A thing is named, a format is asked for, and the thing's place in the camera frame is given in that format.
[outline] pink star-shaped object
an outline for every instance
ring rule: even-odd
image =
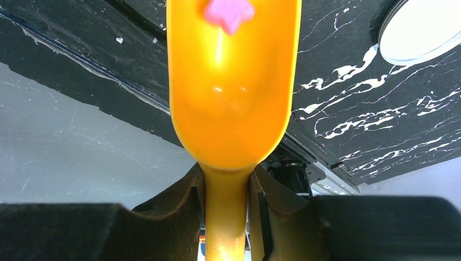
[[[248,0],[211,0],[205,9],[205,20],[220,26],[228,35],[254,17],[254,7]]]

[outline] orange spoon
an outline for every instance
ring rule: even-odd
[[[208,1],[167,3],[170,109],[205,173],[206,258],[243,260],[248,178],[288,124],[301,0],[250,0],[232,36],[205,21]]]

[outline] white round object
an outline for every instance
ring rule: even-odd
[[[401,0],[379,32],[379,50],[395,65],[414,65],[461,44],[461,0]]]

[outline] marble pattern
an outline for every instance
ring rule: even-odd
[[[303,6],[292,116],[360,182],[461,155],[461,50],[420,65],[386,63],[377,17],[394,2]]]

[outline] gray surface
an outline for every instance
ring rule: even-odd
[[[185,175],[185,150],[0,64],[0,202],[121,202]]]
[[[438,196],[461,211],[461,158],[448,160],[372,185],[361,184],[363,195]]]

